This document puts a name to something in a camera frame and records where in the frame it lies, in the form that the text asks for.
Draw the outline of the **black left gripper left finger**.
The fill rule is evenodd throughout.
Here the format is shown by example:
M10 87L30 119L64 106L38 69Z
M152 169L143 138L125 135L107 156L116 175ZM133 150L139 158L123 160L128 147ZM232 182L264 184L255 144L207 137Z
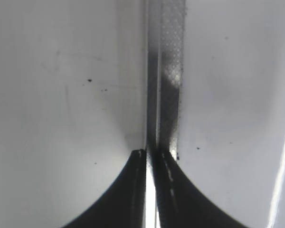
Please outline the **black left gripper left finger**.
M134 150L108 190L66 228L141 228L146 190L146 151Z

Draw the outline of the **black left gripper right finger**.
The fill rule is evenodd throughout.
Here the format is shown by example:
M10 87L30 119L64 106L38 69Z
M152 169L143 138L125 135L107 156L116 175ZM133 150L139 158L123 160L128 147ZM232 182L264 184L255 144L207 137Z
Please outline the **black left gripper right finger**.
M203 195L187 178L170 152L153 142L147 144L151 156L156 201L163 228L242 228Z

